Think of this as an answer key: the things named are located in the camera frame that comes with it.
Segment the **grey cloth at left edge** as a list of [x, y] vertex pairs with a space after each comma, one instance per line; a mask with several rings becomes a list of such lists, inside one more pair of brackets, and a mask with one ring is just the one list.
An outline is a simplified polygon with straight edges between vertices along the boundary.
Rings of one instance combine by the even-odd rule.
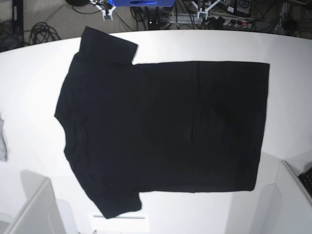
[[0, 160], [7, 161], [8, 160], [8, 152], [3, 134], [3, 126], [4, 121], [0, 119]]

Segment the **white partition panel left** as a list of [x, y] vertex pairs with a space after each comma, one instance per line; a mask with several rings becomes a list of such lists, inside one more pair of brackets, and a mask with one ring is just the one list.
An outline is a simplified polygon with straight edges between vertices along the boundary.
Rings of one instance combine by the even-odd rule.
[[0, 220], [7, 226], [5, 234], [65, 234], [51, 179], [29, 171], [20, 173], [26, 202], [12, 219]]

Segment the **white partition panel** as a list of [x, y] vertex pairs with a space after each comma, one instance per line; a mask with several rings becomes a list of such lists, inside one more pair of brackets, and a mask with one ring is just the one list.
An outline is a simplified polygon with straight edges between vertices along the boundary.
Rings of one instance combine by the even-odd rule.
[[26, 202], [12, 219], [0, 220], [7, 226], [5, 234], [65, 234], [51, 179], [29, 171], [20, 173]]
[[251, 234], [310, 234], [312, 198], [286, 161], [276, 181], [266, 185], [258, 200]]

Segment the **black keyboard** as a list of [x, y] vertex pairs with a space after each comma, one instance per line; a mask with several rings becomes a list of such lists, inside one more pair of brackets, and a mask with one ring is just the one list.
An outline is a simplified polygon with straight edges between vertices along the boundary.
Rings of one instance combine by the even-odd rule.
[[312, 195], [312, 168], [299, 175], [299, 179], [308, 191]]

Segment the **black T-shirt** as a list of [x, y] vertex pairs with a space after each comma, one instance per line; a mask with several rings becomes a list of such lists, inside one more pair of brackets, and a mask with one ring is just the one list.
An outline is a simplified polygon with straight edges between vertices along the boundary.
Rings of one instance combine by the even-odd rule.
[[64, 154], [107, 219], [143, 192], [255, 188], [270, 65], [132, 63], [137, 45], [86, 27], [58, 98]]

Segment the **blue box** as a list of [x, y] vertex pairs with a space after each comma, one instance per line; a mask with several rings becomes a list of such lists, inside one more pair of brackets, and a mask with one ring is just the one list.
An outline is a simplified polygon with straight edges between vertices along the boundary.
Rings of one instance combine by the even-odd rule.
[[176, 0], [112, 0], [116, 7], [128, 6], [158, 6], [172, 7]]

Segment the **white table slot plate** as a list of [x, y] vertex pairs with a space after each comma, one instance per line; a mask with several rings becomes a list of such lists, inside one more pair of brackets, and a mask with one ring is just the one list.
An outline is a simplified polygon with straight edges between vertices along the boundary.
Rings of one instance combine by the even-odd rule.
[[89, 213], [89, 220], [93, 230], [118, 233], [148, 233], [150, 231], [149, 218], [142, 214], [122, 214], [115, 218], [106, 219], [100, 213]]

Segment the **white partition panel right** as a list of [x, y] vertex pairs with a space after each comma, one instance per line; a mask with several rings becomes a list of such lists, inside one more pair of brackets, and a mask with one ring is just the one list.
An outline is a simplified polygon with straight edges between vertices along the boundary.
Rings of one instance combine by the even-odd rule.
[[251, 234], [310, 234], [312, 198], [286, 161], [276, 181], [266, 185], [258, 200]]

